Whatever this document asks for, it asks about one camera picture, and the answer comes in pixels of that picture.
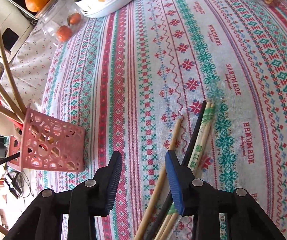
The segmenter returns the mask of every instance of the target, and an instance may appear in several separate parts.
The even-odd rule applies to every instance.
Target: pink plastic basket
[[[10,138],[9,156],[20,150],[20,157],[8,165],[46,171],[84,170],[85,129],[27,108],[21,144]]]

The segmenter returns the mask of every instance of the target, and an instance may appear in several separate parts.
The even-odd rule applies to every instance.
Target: white appliance
[[[7,0],[0,0],[0,29],[6,57],[10,62],[28,38],[33,26],[16,6]]]

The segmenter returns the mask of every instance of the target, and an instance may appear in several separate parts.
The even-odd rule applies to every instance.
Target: chopstick
[[[179,135],[180,132],[180,125],[181,125],[182,119],[178,119],[174,128],[174,132],[171,138],[171,142],[169,145],[169,150],[174,150],[175,149],[175,144],[177,142],[177,137]],[[165,178],[166,178],[166,172],[165,172],[165,164],[163,164],[162,169],[160,171],[155,189],[153,191],[153,194],[151,195],[148,207],[143,215],[143,218],[141,220],[141,223],[139,225],[139,228],[137,230],[137,233],[134,237],[134,240],[142,240],[144,233],[146,231],[146,228],[149,224],[150,221],[150,217],[153,214],[153,211],[155,209],[155,205],[158,201],[160,192],[162,190],[163,184],[165,182]]]
[[[196,143],[197,136],[198,136],[198,133],[199,133],[199,129],[200,129],[200,126],[201,126],[201,121],[202,121],[202,117],[203,117],[203,114],[204,114],[204,111],[205,111],[206,104],[207,104],[207,102],[204,101],[202,103],[202,105],[201,105],[199,116],[198,116],[195,128],[193,130],[193,133],[192,133],[192,136],[191,136],[191,139],[190,139],[187,151],[186,151],[185,156],[183,158],[183,161],[181,163],[182,166],[187,166],[188,163],[189,163],[190,157],[191,157],[193,149],[195,147],[195,143]],[[150,228],[145,240],[152,240],[154,238],[154,236],[155,236],[155,234],[156,234],[156,232],[158,230],[158,227],[160,226],[160,224],[162,223],[163,219],[167,215],[168,210],[169,210],[169,208],[170,208],[172,203],[173,203],[172,195],[171,195],[171,192],[169,192],[169,194],[168,194],[164,204],[162,205],[162,208],[160,209],[156,220],[154,221],[153,225],[151,226],[151,228]]]
[[[16,122],[21,122],[18,117],[10,110],[7,108],[3,107],[0,105],[0,113],[4,114],[5,116],[15,120]]]
[[[2,98],[6,101],[8,106],[14,111],[14,113],[18,116],[19,122],[24,123],[25,115],[21,112],[21,110],[18,108],[18,106],[12,101],[10,96],[7,94],[5,89],[0,84],[0,94],[2,95]]]
[[[204,115],[202,117],[201,121],[201,127],[197,136],[197,140],[194,146],[194,151],[190,157],[188,167],[192,170],[193,174],[196,175],[196,171],[199,165],[199,162],[202,157],[202,153],[205,149],[207,140],[208,140],[208,135],[210,132],[210,127],[211,127],[211,120],[213,117],[213,108],[214,104],[207,103]],[[164,222],[163,225],[161,226],[160,230],[163,230],[163,233],[158,232],[159,238],[155,238],[155,240],[165,240],[169,233],[171,232],[173,226],[176,223],[176,220],[178,218],[179,214],[174,213],[174,214],[169,214],[166,216],[165,220],[169,221],[168,223]]]
[[[19,108],[21,110],[21,112],[25,115],[26,114],[26,106],[23,102],[23,99],[21,98],[20,94],[19,94],[19,91],[18,91],[18,88],[15,84],[15,81],[14,81],[14,77],[11,73],[11,70],[10,70],[10,67],[9,67],[9,63],[8,63],[8,60],[7,60],[7,57],[6,57],[6,53],[5,53],[5,46],[4,46],[4,43],[3,43],[3,40],[2,40],[2,34],[1,34],[1,31],[0,31],[0,53],[2,55],[2,62],[4,64],[4,68],[5,68],[5,71],[7,73],[7,77],[9,79],[9,82],[10,82],[10,85],[11,85],[11,88],[12,88],[12,92],[14,93],[15,95],[15,98],[16,98],[16,101],[18,102],[18,105],[19,105]]]

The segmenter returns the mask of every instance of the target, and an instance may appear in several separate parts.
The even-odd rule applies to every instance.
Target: floral tablecloth
[[[132,239],[153,192],[178,117],[179,159],[204,99],[218,102],[198,176],[244,187],[287,238],[287,1],[134,0],[89,19],[55,53],[42,109],[86,129],[82,173],[37,171],[39,190],[74,188],[106,166],[123,172],[98,239]],[[168,187],[157,206],[160,208]],[[192,218],[172,239],[190,239]],[[63,238],[67,218],[63,225]]]

